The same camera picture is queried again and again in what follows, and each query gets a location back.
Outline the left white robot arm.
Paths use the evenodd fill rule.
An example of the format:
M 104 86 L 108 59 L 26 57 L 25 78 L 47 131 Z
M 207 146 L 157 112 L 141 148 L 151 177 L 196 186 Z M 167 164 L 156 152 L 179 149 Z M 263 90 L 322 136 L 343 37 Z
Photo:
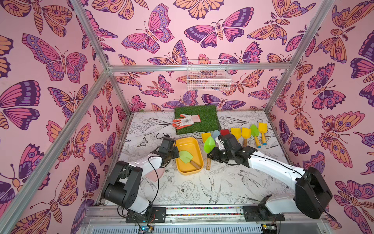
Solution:
M 177 158 L 179 150 L 172 146 L 170 149 L 159 147 L 136 161 L 118 161 L 103 186 L 102 196 L 119 207 L 145 214 L 152 202 L 138 194 L 141 179 L 148 173 L 156 173 L 157 169 Z

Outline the yellow plastic storage box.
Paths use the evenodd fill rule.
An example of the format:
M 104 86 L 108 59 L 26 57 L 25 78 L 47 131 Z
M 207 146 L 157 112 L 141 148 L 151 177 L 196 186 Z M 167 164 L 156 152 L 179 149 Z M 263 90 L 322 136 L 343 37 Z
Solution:
M 193 137 L 178 139 L 176 147 L 179 152 L 176 166 L 180 174 L 189 176 L 200 172 L 204 168 L 204 160 L 197 139 Z

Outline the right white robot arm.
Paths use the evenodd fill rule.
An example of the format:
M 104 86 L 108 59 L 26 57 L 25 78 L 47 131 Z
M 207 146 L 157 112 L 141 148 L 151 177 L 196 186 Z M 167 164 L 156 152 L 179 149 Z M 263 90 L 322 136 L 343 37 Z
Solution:
M 219 149 L 215 147 L 207 157 L 213 161 L 238 165 L 261 171 L 291 190 L 281 196 L 267 195 L 259 205 L 263 215 L 281 213 L 302 213 L 311 219 L 320 219 L 332 199 L 332 193 L 321 175 L 314 167 L 304 169 L 275 160 L 253 147 L 242 149 Z

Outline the red shovel wooden handle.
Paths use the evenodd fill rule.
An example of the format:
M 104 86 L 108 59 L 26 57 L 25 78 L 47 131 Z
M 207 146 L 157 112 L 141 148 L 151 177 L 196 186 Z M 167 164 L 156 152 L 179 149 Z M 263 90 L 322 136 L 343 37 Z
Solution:
M 226 136 L 226 135 L 229 135 L 229 134 L 230 134 L 230 131 L 229 131 L 228 129 L 222 129 L 222 130 L 220 131 L 220 133 L 221 133 L 222 136 Z

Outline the pale green trowel wooden handle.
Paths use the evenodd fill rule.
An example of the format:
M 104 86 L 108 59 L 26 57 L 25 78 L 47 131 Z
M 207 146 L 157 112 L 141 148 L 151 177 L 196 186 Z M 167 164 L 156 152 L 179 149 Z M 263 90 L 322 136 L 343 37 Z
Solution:
M 180 151 L 179 159 L 185 164 L 190 163 L 193 167 L 195 167 L 198 170 L 201 169 L 201 166 L 199 166 L 195 161 L 193 161 L 193 155 L 188 151 Z

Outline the light blue trowel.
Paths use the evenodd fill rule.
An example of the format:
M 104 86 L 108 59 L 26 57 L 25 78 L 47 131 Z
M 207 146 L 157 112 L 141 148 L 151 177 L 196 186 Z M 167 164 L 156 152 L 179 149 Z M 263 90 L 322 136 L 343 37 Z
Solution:
M 212 138 L 216 140 L 221 135 L 221 132 L 219 130 L 214 130 L 212 133 Z

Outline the yellow shovel blue-tipped handle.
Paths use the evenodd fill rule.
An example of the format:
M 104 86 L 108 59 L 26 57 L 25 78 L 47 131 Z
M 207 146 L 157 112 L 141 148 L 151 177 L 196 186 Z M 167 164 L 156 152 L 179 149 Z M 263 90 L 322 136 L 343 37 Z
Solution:
M 211 137 L 211 133 L 210 132 L 206 132 L 206 133 L 202 133 L 202 141 L 203 143 L 206 142 L 206 140 Z

